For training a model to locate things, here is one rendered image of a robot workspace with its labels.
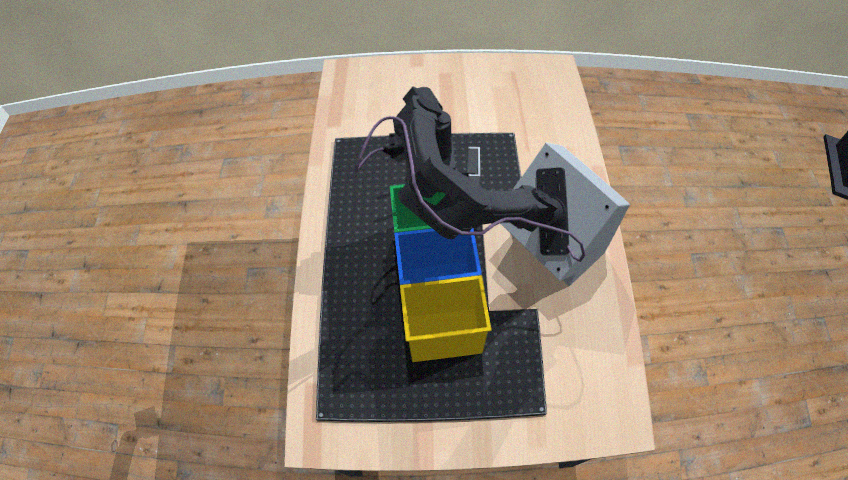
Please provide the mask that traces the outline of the blue open tray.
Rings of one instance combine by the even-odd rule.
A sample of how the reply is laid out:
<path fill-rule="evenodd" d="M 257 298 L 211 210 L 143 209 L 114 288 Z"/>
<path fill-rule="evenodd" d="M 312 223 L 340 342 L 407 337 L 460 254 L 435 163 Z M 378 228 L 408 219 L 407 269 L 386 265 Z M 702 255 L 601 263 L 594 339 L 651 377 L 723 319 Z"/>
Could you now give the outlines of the blue open tray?
<path fill-rule="evenodd" d="M 424 229 L 395 233 L 395 243 L 400 285 L 482 275 L 474 235 Z"/>

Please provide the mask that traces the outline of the yellow open-top bin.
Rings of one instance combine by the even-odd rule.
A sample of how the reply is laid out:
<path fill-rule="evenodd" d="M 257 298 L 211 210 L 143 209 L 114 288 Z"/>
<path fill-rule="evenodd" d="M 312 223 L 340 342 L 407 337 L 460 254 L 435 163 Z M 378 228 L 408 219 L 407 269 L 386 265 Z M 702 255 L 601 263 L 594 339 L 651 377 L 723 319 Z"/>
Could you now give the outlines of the yellow open-top bin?
<path fill-rule="evenodd" d="M 400 290 L 412 362 L 483 353 L 491 326 L 482 276 L 405 284 Z"/>

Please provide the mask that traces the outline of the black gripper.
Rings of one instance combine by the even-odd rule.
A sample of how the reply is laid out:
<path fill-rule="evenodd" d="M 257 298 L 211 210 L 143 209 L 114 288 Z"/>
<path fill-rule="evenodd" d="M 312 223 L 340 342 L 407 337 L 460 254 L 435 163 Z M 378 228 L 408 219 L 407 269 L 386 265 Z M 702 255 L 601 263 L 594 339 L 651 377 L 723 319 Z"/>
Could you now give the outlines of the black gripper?
<path fill-rule="evenodd" d="M 438 147 L 443 163 L 455 170 L 454 149 L 453 142 L 451 147 L 451 142 L 452 138 L 450 138 L 450 140 L 445 144 L 439 144 Z"/>

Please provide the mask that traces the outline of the green bin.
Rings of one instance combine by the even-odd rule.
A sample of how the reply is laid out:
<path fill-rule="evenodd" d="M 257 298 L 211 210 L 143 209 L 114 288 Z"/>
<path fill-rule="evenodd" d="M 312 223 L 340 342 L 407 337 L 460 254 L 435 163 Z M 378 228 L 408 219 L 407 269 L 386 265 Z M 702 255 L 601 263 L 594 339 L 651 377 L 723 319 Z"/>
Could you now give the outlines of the green bin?
<path fill-rule="evenodd" d="M 390 188 L 394 233 L 432 229 L 400 202 L 398 192 L 404 185 L 395 185 Z M 436 194 L 431 198 L 425 198 L 423 196 L 422 198 L 434 205 L 437 205 L 444 196 L 445 194 L 443 192 L 436 192 Z"/>

